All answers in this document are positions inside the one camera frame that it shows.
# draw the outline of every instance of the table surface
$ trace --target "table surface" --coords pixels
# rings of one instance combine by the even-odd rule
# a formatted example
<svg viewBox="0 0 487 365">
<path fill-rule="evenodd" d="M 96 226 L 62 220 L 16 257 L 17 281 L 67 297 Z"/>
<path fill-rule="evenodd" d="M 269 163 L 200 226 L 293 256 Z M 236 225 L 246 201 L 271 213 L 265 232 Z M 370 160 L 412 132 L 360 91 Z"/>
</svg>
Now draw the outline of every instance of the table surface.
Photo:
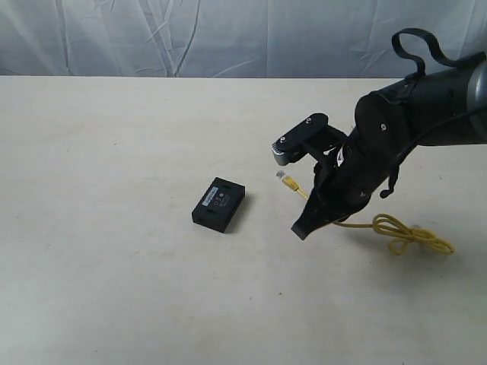
<svg viewBox="0 0 487 365">
<path fill-rule="evenodd" d="M 452 256 L 289 229 L 271 142 L 315 112 L 350 132 L 391 82 L 0 78 L 0 363 L 485 363 L 487 147 L 417 148 L 351 219 Z M 312 167 L 286 170 L 309 189 Z M 191 221 L 216 176 L 247 189 L 226 234 Z"/>
</svg>

